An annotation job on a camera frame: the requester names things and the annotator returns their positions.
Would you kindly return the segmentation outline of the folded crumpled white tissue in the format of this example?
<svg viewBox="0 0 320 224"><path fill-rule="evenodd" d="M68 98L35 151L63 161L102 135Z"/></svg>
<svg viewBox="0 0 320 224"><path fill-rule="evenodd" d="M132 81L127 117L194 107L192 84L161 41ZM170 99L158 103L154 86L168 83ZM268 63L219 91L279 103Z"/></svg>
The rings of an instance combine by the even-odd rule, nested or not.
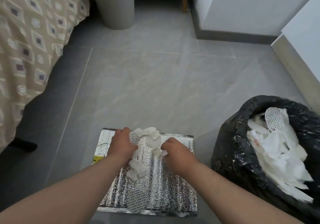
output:
<svg viewBox="0 0 320 224"><path fill-rule="evenodd" d="M129 165L131 170L129 170L126 175L133 182L135 182L138 178L144 177L148 172L148 168L144 166L143 162L136 158L133 158L131 161L129 161Z"/></svg>

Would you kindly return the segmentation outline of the person's right hand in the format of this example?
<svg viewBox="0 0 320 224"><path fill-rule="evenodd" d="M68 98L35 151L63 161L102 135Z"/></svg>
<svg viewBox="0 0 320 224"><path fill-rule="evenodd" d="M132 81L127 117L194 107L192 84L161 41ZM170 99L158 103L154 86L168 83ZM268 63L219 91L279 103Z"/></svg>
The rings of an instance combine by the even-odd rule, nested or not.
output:
<svg viewBox="0 0 320 224"><path fill-rule="evenodd" d="M192 153L184 144L178 141L178 156L165 156L167 167L182 178L187 176L191 168L198 164L194 153Z"/></svg>

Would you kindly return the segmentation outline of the person's left hand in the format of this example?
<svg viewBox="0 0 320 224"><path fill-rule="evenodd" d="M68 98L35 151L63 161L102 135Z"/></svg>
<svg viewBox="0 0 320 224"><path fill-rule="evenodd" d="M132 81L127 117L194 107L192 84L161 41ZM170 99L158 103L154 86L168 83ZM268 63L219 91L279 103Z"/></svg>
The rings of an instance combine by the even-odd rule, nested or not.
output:
<svg viewBox="0 0 320 224"><path fill-rule="evenodd" d="M107 152L108 158L114 158L118 162L126 164L138 149L137 144L132 144L129 139L115 139L112 137Z"/></svg>

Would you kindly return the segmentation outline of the pile of white paper waste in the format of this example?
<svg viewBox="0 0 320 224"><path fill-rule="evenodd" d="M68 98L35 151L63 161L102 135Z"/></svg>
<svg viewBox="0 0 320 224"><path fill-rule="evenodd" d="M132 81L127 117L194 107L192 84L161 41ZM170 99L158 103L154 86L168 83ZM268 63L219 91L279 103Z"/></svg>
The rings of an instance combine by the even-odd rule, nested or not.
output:
<svg viewBox="0 0 320 224"><path fill-rule="evenodd" d="M247 138L259 165L284 193L299 201L312 203L314 199L302 192L309 189L305 182L314 181L304 164L308 156L305 149L299 144L289 121L283 129L270 131L264 114L254 115L253 119L248 120Z"/></svg>

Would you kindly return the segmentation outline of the large crumpled white tissue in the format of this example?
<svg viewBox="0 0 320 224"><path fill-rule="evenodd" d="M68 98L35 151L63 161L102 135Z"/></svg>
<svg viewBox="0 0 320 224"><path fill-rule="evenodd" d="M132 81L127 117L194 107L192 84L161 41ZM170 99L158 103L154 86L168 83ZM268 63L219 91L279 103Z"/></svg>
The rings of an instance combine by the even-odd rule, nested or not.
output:
<svg viewBox="0 0 320 224"><path fill-rule="evenodd" d="M160 146L161 144L161 134L155 127L149 127L146 129L135 129L133 131L134 133L137 133L139 137L145 136L145 142L148 147L151 149L155 149Z"/></svg>

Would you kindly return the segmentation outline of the silver foil insulated bag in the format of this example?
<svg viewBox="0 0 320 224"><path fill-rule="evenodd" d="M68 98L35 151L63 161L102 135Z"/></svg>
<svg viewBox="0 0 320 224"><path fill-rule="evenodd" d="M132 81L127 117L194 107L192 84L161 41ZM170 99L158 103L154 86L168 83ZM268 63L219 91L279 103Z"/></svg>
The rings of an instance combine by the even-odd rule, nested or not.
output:
<svg viewBox="0 0 320 224"><path fill-rule="evenodd" d="M146 145L145 136L140 138L139 151L135 157L141 160L148 172L133 182L126 173L131 170L126 164L115 177L111 187L101 201L97 211L128 213L127 195L137 188L147 195L143 215L196 217L198 212L197 193L181 177L174 175L166 166L164 157L160 160Z"/></svg>

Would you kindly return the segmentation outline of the small white tissue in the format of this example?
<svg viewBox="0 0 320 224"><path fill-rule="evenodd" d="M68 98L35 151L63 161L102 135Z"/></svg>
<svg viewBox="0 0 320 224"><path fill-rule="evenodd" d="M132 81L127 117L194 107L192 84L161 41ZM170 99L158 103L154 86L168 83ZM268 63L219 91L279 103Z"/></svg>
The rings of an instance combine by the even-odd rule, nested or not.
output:
<svg viewBox="0 0 320 224"><path fill-rule="evenodd" d="M166 150L161 150L160 148L155 148L153 149L152 151L152 154L157 157L159 160L162 158L162 157L165 157L168 155L168 152Z"/></svg>

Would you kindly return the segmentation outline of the grey round trash bin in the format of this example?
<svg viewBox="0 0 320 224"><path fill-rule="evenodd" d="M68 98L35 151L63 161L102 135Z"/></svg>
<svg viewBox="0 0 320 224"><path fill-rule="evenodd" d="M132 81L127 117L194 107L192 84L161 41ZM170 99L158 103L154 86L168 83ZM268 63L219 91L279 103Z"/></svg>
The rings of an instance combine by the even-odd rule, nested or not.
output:
<svg viewBox="0 0 320 224"><path fill-rule="evenodd" d="M134 0L95 0L103 24L113 30L134 25Z"/></svg>

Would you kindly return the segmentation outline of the person's left forearm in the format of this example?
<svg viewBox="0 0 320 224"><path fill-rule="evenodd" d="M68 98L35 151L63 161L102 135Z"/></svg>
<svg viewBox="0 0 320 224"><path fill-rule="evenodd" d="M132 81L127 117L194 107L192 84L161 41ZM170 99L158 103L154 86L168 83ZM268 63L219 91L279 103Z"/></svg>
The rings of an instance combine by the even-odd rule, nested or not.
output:
<svg viewBox="0 0 320 224"><path fill-rule="evenodd" d="M129 155L110 154L0 213L0 224L88 224Z"/></svg>

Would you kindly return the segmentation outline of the person's right forearm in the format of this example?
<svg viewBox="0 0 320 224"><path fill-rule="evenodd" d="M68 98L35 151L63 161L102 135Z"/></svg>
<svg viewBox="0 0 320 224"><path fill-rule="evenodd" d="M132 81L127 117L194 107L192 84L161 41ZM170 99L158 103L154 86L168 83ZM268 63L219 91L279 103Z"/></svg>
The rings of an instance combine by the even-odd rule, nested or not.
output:
<svg viewBox="0 0 320 224"><path fill-rule="evenodd" d="M195 161L177 173L202 197L222 224L304 224Z"/></svg>

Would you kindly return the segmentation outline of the black bed leg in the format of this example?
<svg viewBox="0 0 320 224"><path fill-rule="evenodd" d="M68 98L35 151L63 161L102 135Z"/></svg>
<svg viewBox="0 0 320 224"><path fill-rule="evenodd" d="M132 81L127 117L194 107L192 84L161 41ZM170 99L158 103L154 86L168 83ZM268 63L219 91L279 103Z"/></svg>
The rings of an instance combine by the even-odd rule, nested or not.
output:
<svg viewBox="0 0 320 224"><path fill-rule="evenodd" d="M14 138L8 145L8 147L17 148L24 152L30 153L34 152L38 148L38 145L30 141L22 140L20 138Z"/></svg>

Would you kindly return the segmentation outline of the white wardrobe panel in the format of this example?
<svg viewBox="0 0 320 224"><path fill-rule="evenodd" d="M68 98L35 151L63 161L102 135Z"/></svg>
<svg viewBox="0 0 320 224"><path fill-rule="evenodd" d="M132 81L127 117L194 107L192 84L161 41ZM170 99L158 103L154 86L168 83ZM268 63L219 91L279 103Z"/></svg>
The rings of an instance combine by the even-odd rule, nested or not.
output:
<svg viewBox="0 0 320 224"><path fill-rule="evenodd" d="M310 108L320 115L320 0L309 0L271 47Z"/></svg>

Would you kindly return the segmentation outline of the beige diamond patterned bedspread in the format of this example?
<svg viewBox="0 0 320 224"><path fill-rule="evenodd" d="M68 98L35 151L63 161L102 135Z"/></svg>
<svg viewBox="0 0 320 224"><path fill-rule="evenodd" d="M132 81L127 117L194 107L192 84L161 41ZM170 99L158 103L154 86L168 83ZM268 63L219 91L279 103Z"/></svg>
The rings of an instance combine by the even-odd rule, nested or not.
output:
<svg viewBox="0 0 320 224"><path fill-rule="evenodd" d="M0 0L0 153L89 11L89 0Z"/></svg>

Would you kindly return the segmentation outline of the black plastic trash bag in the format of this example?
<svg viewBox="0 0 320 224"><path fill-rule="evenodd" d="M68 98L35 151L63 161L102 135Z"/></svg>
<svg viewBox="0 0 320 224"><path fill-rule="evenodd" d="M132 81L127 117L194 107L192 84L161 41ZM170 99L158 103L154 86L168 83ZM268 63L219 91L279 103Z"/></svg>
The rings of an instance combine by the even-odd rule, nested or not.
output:
<svg viewBox="0 0 320 224"><path fill-rule="evenodd" d="M247 138L248 120L269 107L286 109L300 145L306 150L306 169L314 179L306 193L313 203L285 194L263 172ZM320 224L320 114L290 99L258 95L247 100L221 126L211 157L211 169L229 181L306 224Z"/></svg>

